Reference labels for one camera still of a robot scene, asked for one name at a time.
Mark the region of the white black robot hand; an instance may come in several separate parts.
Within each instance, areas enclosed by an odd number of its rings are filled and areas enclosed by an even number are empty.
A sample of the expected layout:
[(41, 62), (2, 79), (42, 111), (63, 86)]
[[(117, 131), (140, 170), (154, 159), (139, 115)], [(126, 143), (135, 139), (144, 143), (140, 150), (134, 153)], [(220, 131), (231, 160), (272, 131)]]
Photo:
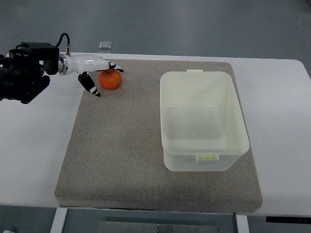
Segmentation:
[(58, 74), (69, 75), (73, 72), (79, 74), (78, 80), (83, 88), (100, 97), (101, 94), (95, 86), (92, 78), (89, 76), (89, 72), (104, 71), (114, 69), (123, 72), (123, 69), (117, 64), (108, 61), (100, 56), (93, 54), (78, 54), (78, 55), (67, 55), (60, 54), (58, 60)]

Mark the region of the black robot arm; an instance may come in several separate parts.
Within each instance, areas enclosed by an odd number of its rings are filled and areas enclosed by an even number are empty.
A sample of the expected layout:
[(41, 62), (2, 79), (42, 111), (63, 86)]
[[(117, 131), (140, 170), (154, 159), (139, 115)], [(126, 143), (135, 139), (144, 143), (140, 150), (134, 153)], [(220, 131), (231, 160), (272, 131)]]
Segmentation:
[(0, 56), (0, 99), (30, 103), (58, 72), (59, 48), (49, 43), (21, 42)]

